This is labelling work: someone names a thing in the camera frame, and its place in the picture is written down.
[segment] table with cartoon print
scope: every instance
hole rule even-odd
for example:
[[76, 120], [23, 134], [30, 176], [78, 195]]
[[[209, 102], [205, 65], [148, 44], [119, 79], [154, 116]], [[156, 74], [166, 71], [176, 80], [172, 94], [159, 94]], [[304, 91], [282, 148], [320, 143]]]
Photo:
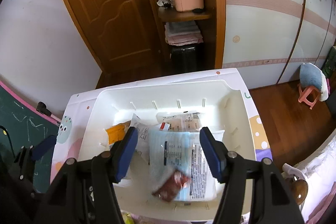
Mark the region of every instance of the table with cartoon print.
[[225, 80], [232, 89], [241, 91], [253, 133], [256, 158], [258, 161], [261, 161], [265, 157], [272, 159], [265, 129], [253, 99], [251, 98], [250, 93], [238, 70], [236, 68], [228, 68], [191, 72], [181, 75], [172, 75], [155, 79], [136, 81], [73, 95], [65, 109], [62, 123], [58, 131], [57, 143], [55, 145], [52, 159], [50, 181], [54, 179], [58, 170], [61, 168], [66, 159], [71, 157], [75, 159], [78, 158], [84, 132], [93, 105], [95, 104], [96, 98], [103, 90], [205, 80]]

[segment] wooden door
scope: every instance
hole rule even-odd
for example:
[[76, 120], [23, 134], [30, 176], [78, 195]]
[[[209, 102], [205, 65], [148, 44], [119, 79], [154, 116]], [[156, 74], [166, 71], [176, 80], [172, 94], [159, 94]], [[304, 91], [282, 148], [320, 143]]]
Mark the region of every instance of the wooden door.
[[106, 73], [160, 63], [149, 0], [67, 0]]

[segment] chalkboard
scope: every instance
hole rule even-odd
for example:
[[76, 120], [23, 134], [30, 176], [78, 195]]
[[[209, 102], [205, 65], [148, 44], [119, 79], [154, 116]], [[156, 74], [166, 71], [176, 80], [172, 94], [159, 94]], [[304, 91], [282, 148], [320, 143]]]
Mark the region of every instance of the chalkboard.
[[[57, 135], [58, 125], [41, 117], [18, 96], [14, 95], [0, 81], [0, 125], [9, 133], [14, 153], [21, 147], [38, 145], [45, 137]], [[53, 148], [36, 161], [33, 184], [41, 193], [45, 193], [50, 183]], [[7, 136], [0, 131], [0, 153], [6, 166], [13, 163], [13, 154]]]

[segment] stack of folded cloth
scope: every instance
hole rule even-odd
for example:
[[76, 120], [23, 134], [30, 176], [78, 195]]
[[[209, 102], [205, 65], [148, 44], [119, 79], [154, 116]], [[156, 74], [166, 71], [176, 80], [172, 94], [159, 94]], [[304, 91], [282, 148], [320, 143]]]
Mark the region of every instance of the stack of folded cloth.
[[200, 29], [194, 20], [167, 22], [165, 25], [166, 42], [173, 46], [182, 46], [203, 42]]

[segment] white storage container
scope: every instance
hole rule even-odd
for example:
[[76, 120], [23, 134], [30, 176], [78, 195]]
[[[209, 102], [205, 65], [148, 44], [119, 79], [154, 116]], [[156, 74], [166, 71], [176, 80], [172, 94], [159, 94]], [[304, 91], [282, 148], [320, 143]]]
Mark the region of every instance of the white storage container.
[[[256, 160], [252, 131], [244, 100], [239, 90], [231, 89], [224, 80], [174, 83], [108, 89], [102, 91], [94, 104], [85, 130], [78, 160], [88, 160], [108, 150], [104, 128], [128, 121], [133, 113], [145, 124], [158, 124], [158, 112], [198, 111], [202, 125], [211, 131], [225, 127], [223, 142], [228, 150], [245, 159]], [[151, 195], [149, 168], [134, 153], [129, 174], [114, 184], [120, 209], [151, 218], [176, 221], [206, 221], [214, 218], [221, 200], [223, 184], [217, 183], [217, 198], [210, 202], [166, 203]], [[243, 214], [250, 211], [252, 181], [246, 183]]]

